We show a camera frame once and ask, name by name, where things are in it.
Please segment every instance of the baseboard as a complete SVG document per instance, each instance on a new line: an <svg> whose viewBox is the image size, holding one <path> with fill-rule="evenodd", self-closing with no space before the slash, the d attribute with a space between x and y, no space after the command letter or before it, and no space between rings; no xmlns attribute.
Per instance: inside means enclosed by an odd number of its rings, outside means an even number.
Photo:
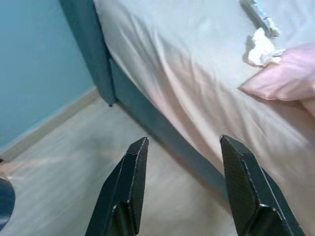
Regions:
<svg viewBox="0 0 315 236"><path fill-rule="evenodd" d="M10 161L14 159L19 154L41 140L48 133L57 128L59 125L64 123L67 119L75 115L82 108L94 102L97 98L99 98L99 94L97 89L93 88L74 102L60 108L60 110L54 113L50 118L31 128L25 134L21 135L15 141L10 143L3 150L0 150L1 159L4 161Z"/></svg>

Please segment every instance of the dark round object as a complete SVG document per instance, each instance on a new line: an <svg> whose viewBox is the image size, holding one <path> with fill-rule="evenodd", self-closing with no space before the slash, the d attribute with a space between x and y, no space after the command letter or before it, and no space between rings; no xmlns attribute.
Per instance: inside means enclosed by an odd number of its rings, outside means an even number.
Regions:
<svg viewBox="0 0 315 236"><path fill-rule="evenodd" d="M15 204L15 192L12 184L0 178L0 231L8 223Z"/></svg>

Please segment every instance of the bed frame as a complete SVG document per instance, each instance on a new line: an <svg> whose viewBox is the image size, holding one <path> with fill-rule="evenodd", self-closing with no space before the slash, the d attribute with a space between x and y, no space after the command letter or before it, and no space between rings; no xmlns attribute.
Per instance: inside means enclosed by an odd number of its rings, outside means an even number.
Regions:
<svg viewBox="0 0 315 236"><path fill-rule="evenodd" d="M101 97L110 106L119 101L150 134L171 149L190 172L227 200L224 176L181 136L112 59L93 0L59 1Z"/></svg>

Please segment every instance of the mattress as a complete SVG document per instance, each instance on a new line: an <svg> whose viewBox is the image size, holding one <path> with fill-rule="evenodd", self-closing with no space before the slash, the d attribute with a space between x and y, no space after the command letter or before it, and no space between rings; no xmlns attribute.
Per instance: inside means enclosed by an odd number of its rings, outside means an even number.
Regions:
<svg viewBox="0 0 315 236"><path fill-rule="evenodd" d="M257 26L238 0L94 0L121 69L182 136L223 172L219 138L243 142L315 235L315 119L299 102L238 90ZM315 1L264 0L287 48L315 38Z"/></svg>

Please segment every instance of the laminate floor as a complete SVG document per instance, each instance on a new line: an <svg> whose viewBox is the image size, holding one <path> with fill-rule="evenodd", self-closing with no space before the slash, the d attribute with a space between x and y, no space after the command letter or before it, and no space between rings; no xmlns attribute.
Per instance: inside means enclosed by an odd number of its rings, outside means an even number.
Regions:
<svg viewBox="0 0 315 236"><path fill-rule="evenodd" d="M84 236L100 189L128 146L149 136L141 236L236 236L227 204L119 105L98 99L1 166L16 192L0 236Z"/></svg>

